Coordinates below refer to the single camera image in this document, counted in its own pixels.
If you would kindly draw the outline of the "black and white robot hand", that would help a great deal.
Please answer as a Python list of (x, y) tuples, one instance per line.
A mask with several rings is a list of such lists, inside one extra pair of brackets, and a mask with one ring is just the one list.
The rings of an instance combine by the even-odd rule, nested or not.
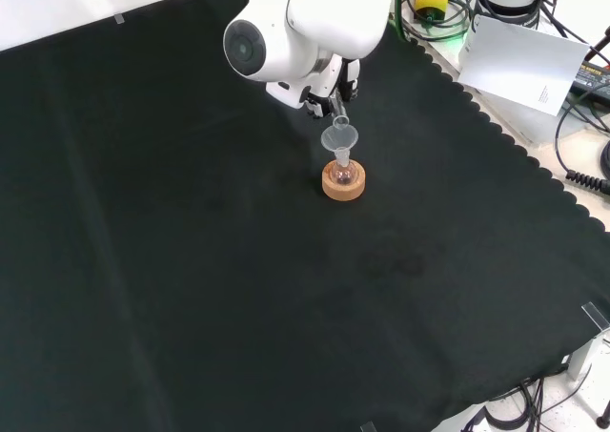
[(347, 115), (346, 105), (357, 97), (360, 61), (334, 55), (321, 73), (313, 74), (304, 106), (313, 118)]

